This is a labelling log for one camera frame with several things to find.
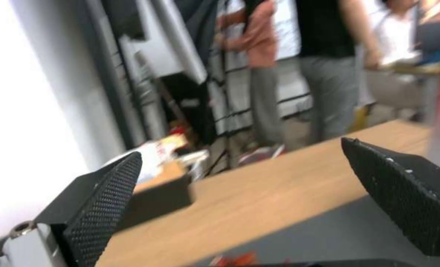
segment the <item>hand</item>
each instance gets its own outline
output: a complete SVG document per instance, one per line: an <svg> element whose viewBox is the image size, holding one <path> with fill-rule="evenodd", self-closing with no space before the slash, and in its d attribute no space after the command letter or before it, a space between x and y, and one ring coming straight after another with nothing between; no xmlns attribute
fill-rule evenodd
<svg viewBox="0 0 440 267"><path fill-rule="evenodd" d="M215 35L215 43L219 46L219 47L223 47L225 46L225 36L221 33L217 33Z"/></svg>
<svg viewBox="0 0 440 267"><path fill-rule="evenodd" d="M215 32L220 32L222 30L222 25L223 25L223 16L216 19Z"/></svg>
<svg viewBox="0 0 440 267"><path fill-rule="evenodd" d="M379 49L369 49L365 52L364 67L369 70L377 70L381 65L383 55Z"/></svg>

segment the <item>black shirt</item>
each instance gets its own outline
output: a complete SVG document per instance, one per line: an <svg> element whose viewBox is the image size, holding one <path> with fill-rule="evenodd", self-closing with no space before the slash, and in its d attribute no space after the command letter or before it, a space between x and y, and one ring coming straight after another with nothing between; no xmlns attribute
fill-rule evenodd
<svg viewBox="0 0 440 267"><path fill-rule="evenodd" d="M296 0L302 57L355 55L355 42L342 19L339 1Z"/></svg>

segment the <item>gray pants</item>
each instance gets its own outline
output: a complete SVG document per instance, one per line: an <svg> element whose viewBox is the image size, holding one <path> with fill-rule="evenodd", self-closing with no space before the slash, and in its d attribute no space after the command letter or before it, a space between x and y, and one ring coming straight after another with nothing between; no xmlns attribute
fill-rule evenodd
<svg viewBox="0 0 440 267"><path fill-rule="evenodd" d="M310 143L345 135L354 121L358 102L355 58L305 57L300 64L314 104Z"/></svg>
<svg viewBox="0 0 440 267"><path fill-rule="evenodd" d="M252 129L260 146L284 144L281 117L277 108L277 77L273 67L251 69L250 104Z"/></svg>

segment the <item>white shirt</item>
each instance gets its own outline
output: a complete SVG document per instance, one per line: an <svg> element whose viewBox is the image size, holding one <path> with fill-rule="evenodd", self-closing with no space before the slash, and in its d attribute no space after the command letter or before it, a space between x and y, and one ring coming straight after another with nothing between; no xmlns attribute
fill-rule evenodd
<svg viewBox="0 0 440 267"><path fill-rule="evenodd" d="M389 64L416 56L413 49L413 23L391 14L376 28L376 37L383 53L382 64Z"/></svg>

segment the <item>person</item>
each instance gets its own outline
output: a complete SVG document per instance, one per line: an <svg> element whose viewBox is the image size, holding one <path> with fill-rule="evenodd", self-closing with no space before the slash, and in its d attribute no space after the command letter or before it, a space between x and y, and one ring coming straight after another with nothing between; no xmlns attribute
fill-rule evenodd
<svg viewBox="0 0 440 267"><path fill-rule="evenodd" d="M362 0L296 0L302 49L300 66L313 108L310 143L348 132L358 101L355 44L365 47L364 65L379 66L381 54Z"/></svg>
<svg viewBox="0 0 440 267"><path fill-rule="evenodd" d="M397 61L415 61L419 56L414 51L413 20L410 10L416 0L381 0L388 14L377 25L374 33L383 53L382 65ZM394 108L410 108L417 112L413 117L422 117L423 90L421 80L413 75L395 74L385 71L367 71L369 90L379 103Z"/></svg>
<svg viewBox="0 0 440 267"><path fill-rule="evenodd" d="M221 33L215 36L222 49L246 51L250 68L250 105L252 128L257 145L254 152L270 152L284 149L284 132L277 108L277 76L275 69L277 40L274 33L274 0L244 0L245 8L232 14L220 16L217 29L244 23L243 34L238 39L227 39Z"/></svg>

